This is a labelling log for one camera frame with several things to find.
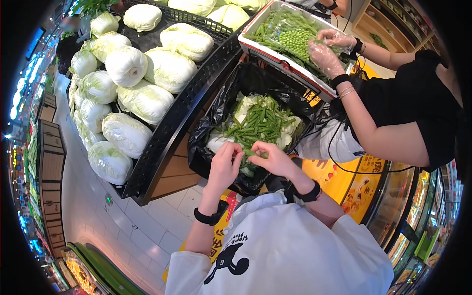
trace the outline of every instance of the white t-shirt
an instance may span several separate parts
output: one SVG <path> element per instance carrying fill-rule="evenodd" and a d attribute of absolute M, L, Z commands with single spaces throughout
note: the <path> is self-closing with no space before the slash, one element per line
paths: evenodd
<path fill-rule="evenodd" d="M 261 195 L 235 211 L 232 219 L 240 222 L 230 220 L 213 265 L 203 254 L 173 253 L 166 295 L 388 291 L 392 264 L 364 225 L 344 215 L 329 229 L 297 204 L 280 205 L 282 198 L 283 192 Z"/>

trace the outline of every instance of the wooden crate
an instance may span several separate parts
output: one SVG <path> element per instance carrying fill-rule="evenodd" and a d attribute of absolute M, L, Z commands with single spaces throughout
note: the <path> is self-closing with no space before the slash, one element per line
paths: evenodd
<path fill-rule="evenodd" d="M 65 162 L 66 148 L 59 125 L 44 119 L 38 120 L 39 196 L 46 239 L 55 258 L 61 257 L 61 249 L 66 246 L 61 214 Z"/>

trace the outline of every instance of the left hand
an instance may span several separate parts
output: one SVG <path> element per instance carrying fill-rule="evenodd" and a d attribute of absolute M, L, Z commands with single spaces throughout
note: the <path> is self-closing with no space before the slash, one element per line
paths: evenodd
<path fill-rule="evenodd" d="M 325 44 L 308 41 L 308 52 L 313 63 L 331 80 L 346 73 L 336 54 Z"/>
<path fill-rule="evenodd" d="M 244 152 L 240 145 L 225 142 L 211 160 L 210 176 L 205 190 L 211 190 L 212 194 L 219 198 L 236 179 L 243 156 Z"/>

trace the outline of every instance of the supermarket aisle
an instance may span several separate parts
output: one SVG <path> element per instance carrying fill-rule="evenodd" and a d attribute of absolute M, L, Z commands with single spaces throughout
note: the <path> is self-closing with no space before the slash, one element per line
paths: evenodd
<path fill-rule="evenodd" d="M 163 294 L 161 276 L 170 255 L 187 237 L 193 209 L 202 197 L 195 186 L 139 207 L 121 200 L 114 189 L 97 177 L 88 163 L 65 95 L 69 79 L 56 73 L 57 112 L 67 148 L 63 174 L 62 216 L 67 242 L 90 243 L 150 295 Z M 106 196 L 113 200 L 106 205 Z"/>

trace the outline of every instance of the plastic glove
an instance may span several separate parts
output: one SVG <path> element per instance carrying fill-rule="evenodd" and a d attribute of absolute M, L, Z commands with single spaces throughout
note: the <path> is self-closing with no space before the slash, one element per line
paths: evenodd
<path fill-rule="evenodd" d="M 308 53 L 313 63 L 331 80 L 346 73 L 336 54 L 325 44 L 308 41 Z"/>
<path fill-rule="evenodd" d="M 335 29 L 323 29 L 319 30 L 318 34 L 316 35 L 316 39 L 324 40 L 327 46 L 340 46 L 345 48 L 353 48 L 357 40 L 350 35 L 345 35 L 344 33 L 335 30 Z"/>

